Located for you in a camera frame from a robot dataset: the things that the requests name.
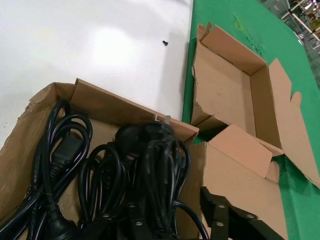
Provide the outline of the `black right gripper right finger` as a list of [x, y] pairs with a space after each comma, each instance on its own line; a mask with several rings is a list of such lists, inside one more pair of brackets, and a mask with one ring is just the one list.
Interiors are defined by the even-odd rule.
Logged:
[[264, 221], [248, 211], [233, 206], [226, 197], [200, 188], [200, 207], [211, 240], [282, 240]]

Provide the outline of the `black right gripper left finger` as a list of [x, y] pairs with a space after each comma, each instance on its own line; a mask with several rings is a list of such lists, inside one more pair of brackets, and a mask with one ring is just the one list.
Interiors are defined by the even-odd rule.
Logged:
[[141, 204], [121, 204], [88, 224], [83, 240], [150, 240], [151, 230], [142, 213]]

